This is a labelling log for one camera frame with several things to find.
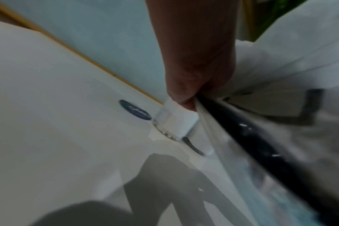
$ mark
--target brand logo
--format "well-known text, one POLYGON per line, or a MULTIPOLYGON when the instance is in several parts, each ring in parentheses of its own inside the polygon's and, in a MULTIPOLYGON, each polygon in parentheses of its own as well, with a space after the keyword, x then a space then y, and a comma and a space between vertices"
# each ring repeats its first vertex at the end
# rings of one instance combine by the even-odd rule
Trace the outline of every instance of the brand logo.
POLYGON ((119 104, 125 108, 125 110, 127 110, 128 112, 130 112, 131 114, 133 114, 134 116, 138 117, 138 118, 141 118, 141 119, 144 119, 144 120, 151 120, 152 117, 151 115, 139 108, 138 106, 128 102, 128 101, 125 101, 125 100, 119 100, 119 104))

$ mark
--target white bag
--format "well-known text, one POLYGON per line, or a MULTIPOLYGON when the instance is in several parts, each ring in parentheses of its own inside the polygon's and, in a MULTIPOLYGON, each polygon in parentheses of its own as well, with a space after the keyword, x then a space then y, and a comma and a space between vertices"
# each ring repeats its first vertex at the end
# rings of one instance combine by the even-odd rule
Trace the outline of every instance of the white bag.
MULTIPOLYGON (((209 95, 284 147, 280 154, 302 171, 302 179, 313 192, 335 207, 339 204, 339 0, 309 0, 278 19, 255 43, 238 41, 236 49, 233 78, 209 95)), ((260 188, 248 188, 253 182, 245 181, 243 175, 248 168, 256 168, 256 163, 239 157, 243 156, 237 151, 241 148, 225 138, 219 124, 199 102, 197 110, 239 191, 246 190, 244 193, 252 197, 258 191, 266 198, 272 196, 273 188, 281 186, 264 179, 260 188)), ((275 192, 286 192, 280 189, 275 192)), ((290 198, 279 201, 286 203, 281 203, 283 211, 278 210, 278 204, 268 205, 263 196, 253 200, 249 200, 249 208, 261 218, 257 219, 261 225, 316 225, 309 223, 315 213, 307 206, 307 211, 295 206, 295 213, 287 215, 289 220, 282 217, 292 207, 292 203, 286 205, 290 198), (266 203, 267 209, 260 202, 266 203), (284 220, 265 220, 268 214, 284 220)))

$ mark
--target light blue wall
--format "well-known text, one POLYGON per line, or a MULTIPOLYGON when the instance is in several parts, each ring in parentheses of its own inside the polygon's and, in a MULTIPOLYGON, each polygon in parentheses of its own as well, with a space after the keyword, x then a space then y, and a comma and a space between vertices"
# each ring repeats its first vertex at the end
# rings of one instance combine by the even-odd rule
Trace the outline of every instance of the light blue wall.
POLYGON ((144 0, 0 0, 155 98, 164 66, 144 0))

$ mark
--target oval sticker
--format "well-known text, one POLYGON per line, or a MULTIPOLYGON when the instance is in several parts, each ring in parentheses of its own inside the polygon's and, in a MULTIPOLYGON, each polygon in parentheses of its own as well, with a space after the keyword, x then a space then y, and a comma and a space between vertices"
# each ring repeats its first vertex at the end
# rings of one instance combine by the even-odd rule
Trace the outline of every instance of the oval sticker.
POLYGON ((125 101, 125 100, 119 100, 118 101, 120 103, 120 105, 125 108, 125 110, 127 110, 128 112, 130 112, 131 114, 133 114, 134 116, 138 117, 138 118, 141 118, 141 119, 144 119, 144 120, 151 120, 152 117, 151 115, 139 108, 138 106, 128 102, 128 101, 125 101))

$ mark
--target black object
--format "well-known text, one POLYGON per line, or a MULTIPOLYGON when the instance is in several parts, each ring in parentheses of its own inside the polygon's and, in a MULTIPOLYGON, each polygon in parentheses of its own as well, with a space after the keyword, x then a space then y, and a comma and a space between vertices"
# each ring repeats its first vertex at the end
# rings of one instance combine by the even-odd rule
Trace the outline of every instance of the black object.
POLYGON ((306 201, 317 213, 318 220, 327 226, 339 226, 339 210, 324 205, 297 170, 265 139, 265 132, 223 105, 203 96, 197 97, 223 129, 264 169, 288 190, 306 201))

